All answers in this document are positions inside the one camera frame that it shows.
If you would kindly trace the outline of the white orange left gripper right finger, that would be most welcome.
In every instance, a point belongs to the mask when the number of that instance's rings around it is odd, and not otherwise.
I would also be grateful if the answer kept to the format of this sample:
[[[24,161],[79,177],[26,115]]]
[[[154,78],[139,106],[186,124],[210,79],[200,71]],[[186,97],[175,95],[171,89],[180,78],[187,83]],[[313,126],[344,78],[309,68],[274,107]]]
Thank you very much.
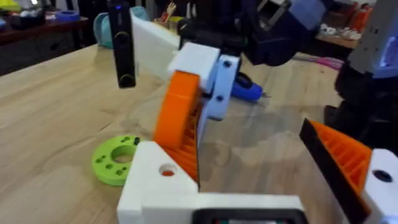
[[[305,119],[299,134],[344,213],[344,223],[397,224],[397,155]]]

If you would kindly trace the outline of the finger of the white orange right gripper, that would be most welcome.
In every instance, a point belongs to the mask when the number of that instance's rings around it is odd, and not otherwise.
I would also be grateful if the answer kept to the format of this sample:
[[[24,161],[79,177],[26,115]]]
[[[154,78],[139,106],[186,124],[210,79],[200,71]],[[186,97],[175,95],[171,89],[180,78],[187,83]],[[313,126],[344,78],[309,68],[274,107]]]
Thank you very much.
[[[172,59],[171,75],[159,113],[154,141],[163,148],[179,148],[183,143],[190,113],[202,93],[210,93],[215,81],[215,65],[220,50],[191,42]]]

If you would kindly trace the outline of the bare white left gripper left finger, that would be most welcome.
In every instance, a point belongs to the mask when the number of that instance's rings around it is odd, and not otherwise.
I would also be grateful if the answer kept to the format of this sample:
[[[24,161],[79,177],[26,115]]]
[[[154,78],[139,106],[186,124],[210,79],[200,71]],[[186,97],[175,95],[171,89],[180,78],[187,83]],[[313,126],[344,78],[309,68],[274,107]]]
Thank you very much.
[[[117,206],[119,223],[143,223],[145,196],[197,193],[198,184],[154,141],[138,144]]]

